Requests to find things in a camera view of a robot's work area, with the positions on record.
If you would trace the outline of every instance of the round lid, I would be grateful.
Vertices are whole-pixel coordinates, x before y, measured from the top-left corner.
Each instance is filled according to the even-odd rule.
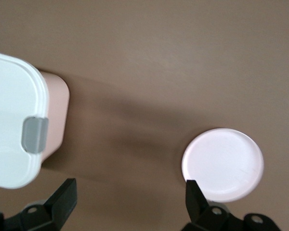
[[[250,193],[263,174],[258,145],[237,130],[217,128],[197,136],[182,159],[185,180],[196,180],[207,200],[230,202]]]
[[[48,100],[37,69],[0,54],[0,187],[22,187],[38,174],[41,153],[34,139],[45,130],[39,126],[47,121]]]

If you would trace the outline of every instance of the screw hole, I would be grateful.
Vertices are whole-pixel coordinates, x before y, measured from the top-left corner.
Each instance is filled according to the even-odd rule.
[[[212,212],[213,212],[215,215],[220,215],[220,214],[222,214],[222,211],[221,211],[219,208],[217,208],[217,207],[213,208],[213,209],[212,209]]]
[[[253,216],[251,216],[251,219],[255,223],[258,223],[258,224],[262,224],[263,223],[263,220],[262,220],[262,218],[260,216],[253,215]]]
[[[27,210],[27,213],[34,213],[34,212],[36,212],[36,211],[37,211],[37,208],[32,207],[32,208],[30,208],[30,209]]]

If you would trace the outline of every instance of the white round plate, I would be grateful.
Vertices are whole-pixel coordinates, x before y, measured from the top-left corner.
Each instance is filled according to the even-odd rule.
[[[231,202],[256,188],[263,174],[263,156],[244,133],[217,128],[188,145],[182,173],[185,180],[196,180],[207,200]]]

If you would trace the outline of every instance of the brown surface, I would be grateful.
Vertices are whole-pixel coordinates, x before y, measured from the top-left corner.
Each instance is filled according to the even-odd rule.
[[[181,157],[210,128],[250,135],[262,181],[227,204],[289,230],[289,1],[0,1],[0,52],[71,93],[63,145],[32,184],[0,189],[12,215],[77,177],[64,230],[179,230]]]

